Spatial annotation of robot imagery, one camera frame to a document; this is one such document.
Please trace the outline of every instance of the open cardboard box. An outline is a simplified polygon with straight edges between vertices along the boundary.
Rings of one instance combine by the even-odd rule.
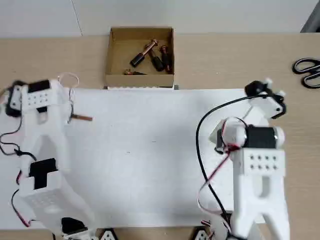
[[[158,40],[154,52],[161,59],[160,47],[167,45],[172,59],[172,73],[157,71],[150,56],[137,66],[130,61],[143,52],[151,39]],[[108,87],[172,87],[174,85],[174,37],[172,27],[112,27],[106,62],[105,80]],[[147,75],[124,75],[124,70],[141,72]]]

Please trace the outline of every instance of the black scissors handle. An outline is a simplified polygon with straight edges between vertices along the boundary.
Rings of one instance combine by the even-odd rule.
[[[312,66],[308,66],[306,68],[298,68],[298,65],[301,63],[312,63]],[[315,79],[317,77],[320,77],[320,60],[316,58],[301,58],[297,60],[293,65],[292,65],[292,71],[295,74],[306,74],[309,73],[309,75],[303,77],[301,79],[301,84],[308,88],[308,89],[319,89],[320,84],[309,84],[308,81],[311,79]]]
[[[306,68],[299,69],[298,65],[301,63],[312,63],[313,66],[308,66]],[[292,65],[292,71],[295,74],[314,73],[318,70],[320,71],[320,60],[311,57],[301,58]]]

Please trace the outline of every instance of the red wire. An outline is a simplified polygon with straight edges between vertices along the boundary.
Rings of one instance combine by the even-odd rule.
[[[17,185],[20,185],[20,177],[22,175],[22,171],[20,170],[18,175],[16,176],[15,178],[15,182]],[[16,209],[15,205],[14,205],[14,197],[15,195],[17,194],[17,192],[19,191],[19,189],[17,189],[13,194],[12,194],[12,197],[11,197],[11,206],[12,206],[12,209],[13,211],[15,212],[15,214],[17,215],[17,217],[20,219],[20,221],[23,223],[23,225],[27,228],[29,228],[31,226],[31,222],[33,221],[32,219],[29,220],[29,221],[26,221],[22,216],[21,214],[18,212],[18,210]]]
[[[219,163],[219,165],[215,168],[215,170],[211,173],[211,175],[208,177],[208,181],[204,183],[204,185],[207,185],[211,179],[216,175],[216,173],[219,171],[219,169],[226,163],[226,161],[229,159],[230,151],[227,152],[226,157]]]

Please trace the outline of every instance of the wooden table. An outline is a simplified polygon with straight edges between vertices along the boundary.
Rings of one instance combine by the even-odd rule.
[[[286,133],[286,198],[292,240],[317,240],[320,216],[320,90],[304,88],[291,64],[320,57],[320,34],[182,34],[174,36],[175,84],[181,89],[243,88],[270,77],[287,93],[287,114],[271,124]],[[14,79],[32,82],[61,72],[80,87],[104,85],[107,36],[0,40],[0,88]],[[119,240],[187,240],[192,229],[122,228]],[[0,231],[0,239],[51,239],[46,230]]]

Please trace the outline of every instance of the white robotic arm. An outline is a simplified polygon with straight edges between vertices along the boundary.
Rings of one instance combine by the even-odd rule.
[[[245,89],[247,96],[269,96],[249,100],[252,107],[243,119],[222,120],[210,136],[217,152],[223,153],[235,147],[229,153],[233,161],[234,198],[230,223],[232,234],[242,239],[250,236],[258,215],[264,217],[276,239],[290,239],[284,190],[286,157],[281,149],[285,134],[280,127],[269,127],[265,120],[282,116],[286,106],[283,103],[284,93],[274,94],[270,87],[270,80],[249,84]],[[256,194],[254,189],[257,178],[262,182],[260,194]]]
[[[21,115],[22,151],[37,155],[44,137],[56,150],[56,156],[37,161],[21,155],[17,180],[20,197],[32,208],[36,220],[54,234],[66,239],[91,239],[96,231],[95,215],[66,179],[71,166],[65,127],[72,113],[66,90],[56,79],[13,84],[6,113]]]

